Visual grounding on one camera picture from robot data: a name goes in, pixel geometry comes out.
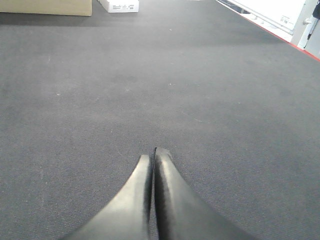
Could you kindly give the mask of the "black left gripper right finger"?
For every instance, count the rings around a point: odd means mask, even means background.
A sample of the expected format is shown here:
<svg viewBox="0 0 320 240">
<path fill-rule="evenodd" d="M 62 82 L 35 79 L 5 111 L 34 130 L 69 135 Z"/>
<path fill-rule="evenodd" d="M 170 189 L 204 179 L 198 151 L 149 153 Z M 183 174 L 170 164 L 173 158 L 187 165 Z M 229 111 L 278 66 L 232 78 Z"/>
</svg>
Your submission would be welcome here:
<svg viewBox="0 0 320 240">
<path fill-rule="evenodd" d="M 154 151 L 154 203 L 161 240 L 251 240 L 253 236 L 216 212 L 190 187 L 169 150 Z"/>
</svg>

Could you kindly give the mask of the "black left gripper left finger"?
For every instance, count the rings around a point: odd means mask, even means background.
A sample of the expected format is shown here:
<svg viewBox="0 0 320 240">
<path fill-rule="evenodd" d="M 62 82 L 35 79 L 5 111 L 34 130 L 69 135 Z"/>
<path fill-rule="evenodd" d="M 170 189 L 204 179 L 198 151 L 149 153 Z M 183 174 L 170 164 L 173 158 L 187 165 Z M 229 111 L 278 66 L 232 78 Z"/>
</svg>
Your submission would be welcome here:
<svg viewBox="0 0 320 240">
<path fill-rule="evenodd" d="M 63 240 L 147 240 L 153 163 L 143 154 L 119 192 L 86 224 Z"/>
</svg>

